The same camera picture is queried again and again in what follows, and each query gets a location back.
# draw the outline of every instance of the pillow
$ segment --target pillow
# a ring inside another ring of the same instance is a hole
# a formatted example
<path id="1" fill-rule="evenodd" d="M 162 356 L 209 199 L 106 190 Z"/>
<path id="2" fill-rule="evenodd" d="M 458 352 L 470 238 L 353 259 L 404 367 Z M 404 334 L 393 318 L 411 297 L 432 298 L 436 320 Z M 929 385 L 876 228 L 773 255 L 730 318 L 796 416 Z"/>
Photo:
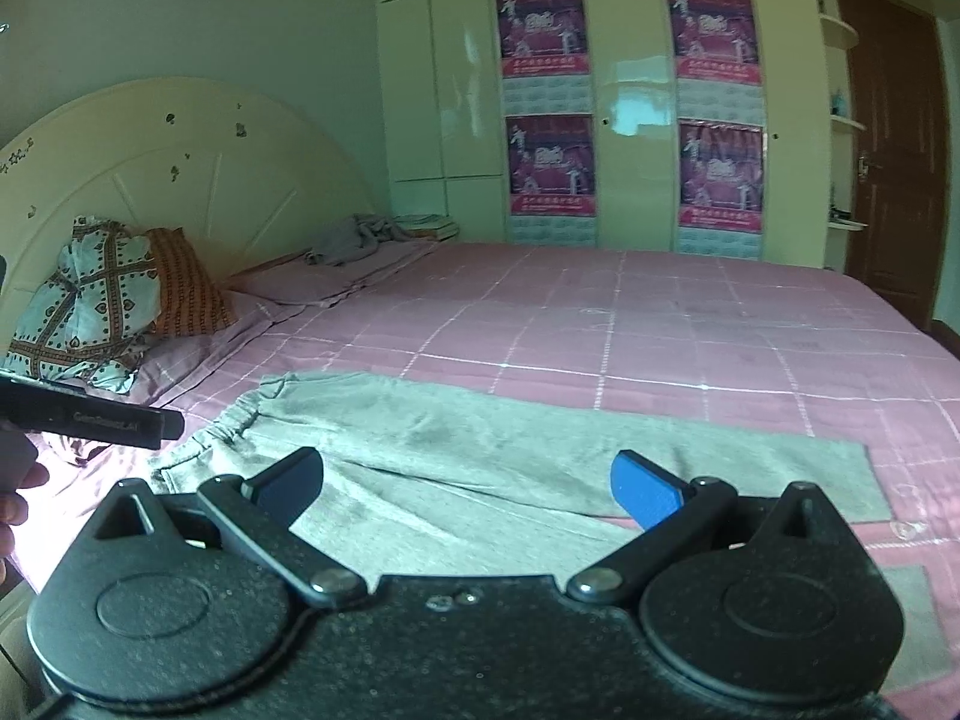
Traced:
<path id="1" fill-rule="evenodd" d="M 79 378 L 126 392 L 160 312 L 150 244 L 116 221 L 77 217 L 56 272 L 21 314 L 4 366 L 35 379 Z"/>
<path id="2" fill-rule="evenodd" d="M 145 235 L 160 274 L 157 336 L 206 336 L 236 322 L 229 303 L 210 281 L 182 228 L 157 227 Z"/>

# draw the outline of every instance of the white headboard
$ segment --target white headboard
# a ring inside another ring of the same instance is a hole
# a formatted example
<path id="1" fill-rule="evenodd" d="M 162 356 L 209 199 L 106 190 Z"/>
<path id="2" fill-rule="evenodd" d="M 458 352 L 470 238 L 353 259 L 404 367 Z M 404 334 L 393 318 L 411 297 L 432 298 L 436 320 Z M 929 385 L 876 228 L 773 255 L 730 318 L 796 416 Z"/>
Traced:
<path id="1" fill-rule="evenodd" d="M 336 90 L 318 94 L 336 94 Z M 285 105 L 206 79 L 74 100 L 0 151 L 0 350 L 56 267 L 73 218 L 183 227 L 214 278 L 309 247 L 373 210 L 352 159 Z"/>

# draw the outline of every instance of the metal screw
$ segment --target metal screw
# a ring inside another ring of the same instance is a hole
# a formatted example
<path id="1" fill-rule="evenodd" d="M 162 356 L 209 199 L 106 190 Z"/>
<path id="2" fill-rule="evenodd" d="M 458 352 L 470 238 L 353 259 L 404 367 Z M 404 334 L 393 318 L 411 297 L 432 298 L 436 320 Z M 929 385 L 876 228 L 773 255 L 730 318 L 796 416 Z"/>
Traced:
<path id="1" fill-rule="evenodd" d="M 310 580 L 310 586 L 323 595 L 344 595 L 357 589 L 360 577 L 348 568 L 325 568 Z"/>
<path id="2" fill-rule="evenodd" d="M 573 584 L 584 595 L 596 595 L 616 590 L 623 577 L 612 568 L 588 568 L 573 578 Z"/>
<path id="3" fill-rule="evenodd" d="M 426 608 L 430 611 L 450 611 L 453 599 L 448 595 L 431 595 L 426 599 Z"/>
<path id="4" fill-rule="evenodd" d="M 464 590 L 462 593 L 458 593 L 454 600 L 462 607 L 473 607 L 480 603 L 480 593 L 474 590 Z"/>

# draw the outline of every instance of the door handle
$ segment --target door handle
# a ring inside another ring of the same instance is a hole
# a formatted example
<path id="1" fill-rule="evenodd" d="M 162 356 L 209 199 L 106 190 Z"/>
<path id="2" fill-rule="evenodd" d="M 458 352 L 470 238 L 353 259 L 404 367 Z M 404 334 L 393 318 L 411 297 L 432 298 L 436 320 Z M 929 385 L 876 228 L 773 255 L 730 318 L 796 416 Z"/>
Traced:
<path id="1" fill-rule="evenodd" d="M 860 158 L 856 161 L 856 177 L 861 181 L 866 181 L 870 175 L 871 167 L 880 167 L 876 162 L 872 162 L 866 151 L 861 151 Z"/>

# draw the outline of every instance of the poster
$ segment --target poster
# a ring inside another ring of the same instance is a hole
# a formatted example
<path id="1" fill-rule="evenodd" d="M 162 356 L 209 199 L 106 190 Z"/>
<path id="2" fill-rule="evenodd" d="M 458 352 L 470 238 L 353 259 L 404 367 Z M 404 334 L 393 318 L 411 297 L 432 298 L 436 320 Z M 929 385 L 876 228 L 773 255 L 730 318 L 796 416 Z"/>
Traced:
<path id="1" fill-rule="evenodd" d="M 751 0 L 668 0 L 678 79 L 760 86 Z"/>
<path id="2" fill-rule="evenodd" d="M 680 225 L 760 233 L 763 130 L 680 122 Z"/>
<path id="3" fill-rule="evenodd" d="M 507 117 L 512 215 L 594 217 L 592 116 Z"/>
<path id="4" fill-rule="evenodd" d="M 586 76 L 584 0 L 496 0 L 504 79 Z"/>

